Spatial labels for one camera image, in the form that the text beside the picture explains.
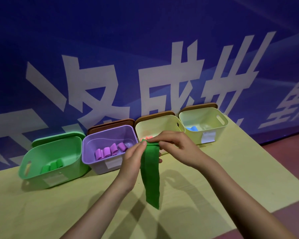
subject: finger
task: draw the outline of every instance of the finger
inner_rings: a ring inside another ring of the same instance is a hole
[[[125,157],[129,158],[133,155],[134,151],[136,150],[136,148],[140,145],[141,143],[137,143],[134,146],[130,147],[128,150],[126,150],[125,152]]]
[[[159,146],[166,152],[170,153],[173,157],[175,157],[175,155],[177,155],[180,152],[179,148],[177,148],[174,144],[171,144],[169,142],[160,141]]]
[[[133,157],[137,158],[137,159],[141,159],[142,154],[144,153],[145,149],[147,146],[147,142],[146,141],[142,141],[139,146],[137,146],[137,148],[135,149],[135,151],[133,152]]]
[[[156,137],[150,138],[147,141],[148,142],[167,141],[167,142],[179,143],[180,134],[181,134],[180,132],[161,132]]]

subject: blue wall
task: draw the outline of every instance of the blue wall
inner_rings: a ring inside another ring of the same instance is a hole
[[[0,170],[209,101],[259,143],[299,132],[299,0],[0,0]]]

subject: yellow tablecloth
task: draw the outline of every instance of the yellow tablecloth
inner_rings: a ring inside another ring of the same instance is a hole
[[[230,119],[218,141],[200,145],[270,212],[299,201],[299,180]],[[103,238],[213,238],[235,225],[206,179],[171,155],[160,164],[161,209],[145,202],[139,174]],[[89,172],[42,191],[0,171],[0,238],[59,238],[98,199],[118,171]]]

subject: purple rolled fabric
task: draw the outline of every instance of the purple rolled fabric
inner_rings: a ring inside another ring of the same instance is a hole
[[[102,150],[101,149],[96,150],[95,151],[95,159],[99,160],[99,159],[102,159],[102,158],[103,158]]]
[[[112,155],[116,155],[117,152],[119,151],[119,150],[117,149],[117,146],[116,146],[115,143],[113,143],[113,144],[111,145],[110,150],[111,150]]]
[[[104,158],[108,158],[111,156],[111,149],[109,147],[106,147],[103,149]]]
[[[119,143],[118,145],[117,145],[117,147],[122,151],[122,152],[125,152],[127,149],[128,149],[128,147],[124,144],[124,143]]]

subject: box lid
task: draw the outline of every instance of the box lid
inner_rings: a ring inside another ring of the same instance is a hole
[[[153,119],[153,118],[157,118],[157,117],[167,116],[167,115],[173,115],[173,116],[175,116],[175,113],[172,112],[172,111],[165,111],[165,112],[159,112],[159,113],[155,113],[155,114],[150,114],[150,115],[142,116],[142,117],[136,119],[135,126],[139,122],[146,121],[146,120]]]
[[[205,104],[187,106],[187,107],[183,108],[182,110],[180,110],[179,113],[184,112],[184,111],[199,109],[199,108],[206,108],[206,107],[213,107],[213,108],[218,109],[218,105],[215,102],[210,102],[210,103],[205,103]]]
[[[104,131],[107,129],[111,129],[111,128],[115,128],[115,127],[123,126],[123,125],[130,125],[134,129],[134,123],[135,123],[135,121],[133,119],[124,119],[124,120],[113,121],[113,122],[93,126],[88,129],[86,134],[90,135],[92,133],[101,132],[101,131]]]
[[[83,132],[65,132],[49,137],[38,138],[32,142],[32,147],[37,147],[42,144],[46,144],[48,142],[54,142],[60,139],[69,138],[69,137],[79,137],[81,140],[85,138],[85,134]]]

